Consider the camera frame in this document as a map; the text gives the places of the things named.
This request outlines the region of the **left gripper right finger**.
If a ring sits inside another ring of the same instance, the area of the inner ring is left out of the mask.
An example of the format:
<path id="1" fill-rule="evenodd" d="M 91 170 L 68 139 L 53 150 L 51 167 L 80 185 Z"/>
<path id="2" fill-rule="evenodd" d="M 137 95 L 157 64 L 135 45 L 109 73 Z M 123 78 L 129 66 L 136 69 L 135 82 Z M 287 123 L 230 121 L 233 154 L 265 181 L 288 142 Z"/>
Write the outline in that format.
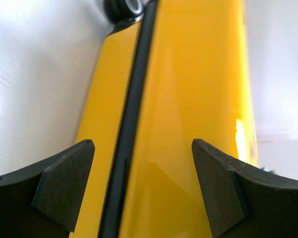
<path id="1" fill-rule="evenodd" d="M 238 160 L 201 139 L 192 153 L 212 236 L 298 238 L 298 180 Z"/>

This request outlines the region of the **yellow hard-shell suitcase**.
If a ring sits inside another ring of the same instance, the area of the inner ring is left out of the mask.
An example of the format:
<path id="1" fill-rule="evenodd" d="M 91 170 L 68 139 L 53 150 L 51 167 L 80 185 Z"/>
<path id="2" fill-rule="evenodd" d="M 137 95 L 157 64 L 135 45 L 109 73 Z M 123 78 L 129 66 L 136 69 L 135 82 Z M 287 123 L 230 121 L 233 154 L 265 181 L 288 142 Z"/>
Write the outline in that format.
<path id="1" fill-rule="evenodd" d="M 106 37 L 79 126 L 93 164 L 74 238 L 210 238 L 192 142 L 257 165 L 244 2 L 152 0 Z"/>

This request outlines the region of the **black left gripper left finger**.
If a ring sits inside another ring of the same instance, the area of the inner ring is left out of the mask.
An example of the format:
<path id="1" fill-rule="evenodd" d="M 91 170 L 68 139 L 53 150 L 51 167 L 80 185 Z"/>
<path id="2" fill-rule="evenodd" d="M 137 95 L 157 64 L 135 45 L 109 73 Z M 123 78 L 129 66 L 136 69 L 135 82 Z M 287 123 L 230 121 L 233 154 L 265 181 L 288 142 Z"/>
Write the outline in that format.
<path id="1" fill-rule="evenodd" d="M 75 231 L 95 146 L 83 140 L 0 176 L 0 238 L 67 238 Z"/>

